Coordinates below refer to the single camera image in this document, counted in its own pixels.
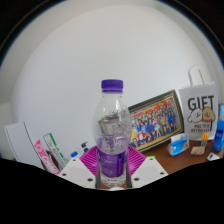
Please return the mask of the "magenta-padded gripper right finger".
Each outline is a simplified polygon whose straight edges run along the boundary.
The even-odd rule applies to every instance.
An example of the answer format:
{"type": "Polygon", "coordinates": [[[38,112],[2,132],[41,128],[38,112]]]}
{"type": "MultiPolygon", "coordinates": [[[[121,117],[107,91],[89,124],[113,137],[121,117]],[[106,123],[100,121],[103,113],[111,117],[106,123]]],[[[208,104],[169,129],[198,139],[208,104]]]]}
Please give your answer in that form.
{"type": "Polygon", "coordinates": [[[146,157],[135,148],[129,147],[126,180],[128,188],[140,188],[167,175],[155,157],[146,157]]]}

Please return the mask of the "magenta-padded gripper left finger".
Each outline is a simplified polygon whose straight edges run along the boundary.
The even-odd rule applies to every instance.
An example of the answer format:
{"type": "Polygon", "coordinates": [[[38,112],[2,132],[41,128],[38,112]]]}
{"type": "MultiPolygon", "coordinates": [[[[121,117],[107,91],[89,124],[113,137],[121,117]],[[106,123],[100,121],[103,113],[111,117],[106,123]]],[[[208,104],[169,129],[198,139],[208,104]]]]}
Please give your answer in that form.
{"type": "Polygon", "coordinates": [[[83,155],[73,156],[61,171],[60,177],[84,188],[99,189],[97,147],[92,147],[83,155]]]}

